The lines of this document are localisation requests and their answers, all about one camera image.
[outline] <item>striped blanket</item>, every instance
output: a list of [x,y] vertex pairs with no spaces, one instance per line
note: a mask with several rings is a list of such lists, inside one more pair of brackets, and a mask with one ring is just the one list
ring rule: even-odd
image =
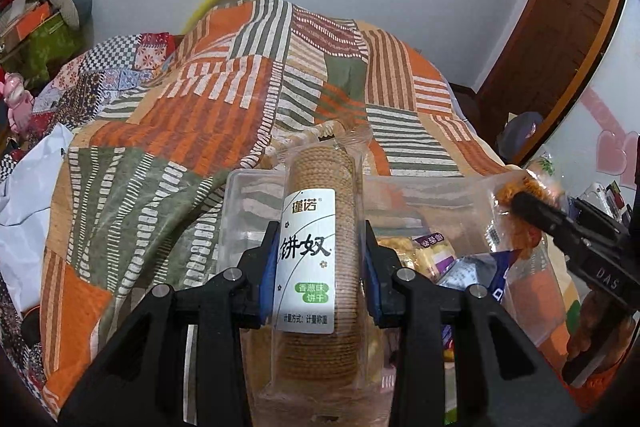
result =
[[126,95],[77,133],[52,200],[40,319],[54,413],[149,288],[216,272],[232,169],[271,166],[305,133],[367,124],[370,174],[505,170],[419,53],[281,0],[212,10],[162,74]]
[[[70,60],[35,99],[29,149],[57,123],[76,130],[97,116],[118,116],[123,108],[135,107],[145,92],[138,86],[158,74],[174,50],[174,38],[168,33],[143,33],[107,39]],[[0,159],[0,182],[12,173],[24,154],[23,149],[17,149]],[[32,242],[30,248],[37,249],[37,242]],[[27,344],[21,333],[22,320],[0,275],[0,346],[29,390],[42,400],[40,391],[46,381],[42,346]]]

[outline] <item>cracker stack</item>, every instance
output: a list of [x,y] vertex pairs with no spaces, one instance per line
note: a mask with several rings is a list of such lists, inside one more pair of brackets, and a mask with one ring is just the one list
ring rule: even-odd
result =
[[278,379],[337,389],[358,372],[362,338],[358,313],[358,254],[355,187],[351,156],[341,148],[316,146],[293,159],[287,194],[306,188],[335,190],[335,328],[330,335],[278,332],[275,343]]

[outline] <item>pink heart decoration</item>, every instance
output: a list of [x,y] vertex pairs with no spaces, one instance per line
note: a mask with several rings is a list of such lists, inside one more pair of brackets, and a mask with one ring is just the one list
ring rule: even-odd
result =
[[626,154],[617,145],[618,140],[611,131],[602,131],[596,144],[596,171],[617,176],[626,169]]
[[638,159],[638,133],[631,131],[625,137],[626,168],[620,176],[620,185],[636,189],[636,160]]

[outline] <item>wooden door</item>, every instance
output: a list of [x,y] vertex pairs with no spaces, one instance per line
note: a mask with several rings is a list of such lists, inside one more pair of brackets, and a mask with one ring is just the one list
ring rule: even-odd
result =
[[479,91],[483,139],[494,145],[510,112],[549,114],[585,59],[608,4],[534,0]]

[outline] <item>product label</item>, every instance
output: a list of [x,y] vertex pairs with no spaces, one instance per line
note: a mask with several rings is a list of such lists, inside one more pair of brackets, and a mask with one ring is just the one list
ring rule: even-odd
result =
[[334,332],[335,191],[307,188],[284,200],[273,293],[276,329]]
[[431,233],[430,235],[421,235],[420,237],[416,237],[414,241],[423,248],[429,248],[444,241],[444,236],[441,233],[436,232]]

